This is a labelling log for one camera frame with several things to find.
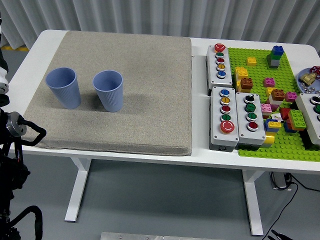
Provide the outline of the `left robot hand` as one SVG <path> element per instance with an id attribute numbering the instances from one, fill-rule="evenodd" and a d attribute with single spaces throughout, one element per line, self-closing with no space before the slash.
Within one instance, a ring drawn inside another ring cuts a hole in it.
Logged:
<path id="1" fill-rule="evenodd" d="M 0 49 L 0 83 L 1 84 L 5 84 L 5 85 L 9 84 L 8 80 L 6 79 L 8 71 L 9 71 L 8 64 L 3 57 L 2 50 Z"/>

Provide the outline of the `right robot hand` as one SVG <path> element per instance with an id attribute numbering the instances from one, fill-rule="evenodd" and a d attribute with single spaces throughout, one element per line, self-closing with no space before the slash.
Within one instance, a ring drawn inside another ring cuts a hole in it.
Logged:
<path id="1" fill-rule="evenodd" d="M 287 237 L 285 235 L 278 233 L 277 231 L 275 231 L 273 229 L 271 230 L 271 234 L 269 234 L 267 236 L 267 238 L 269 240 L 286 240 L 287 239 Z"/>

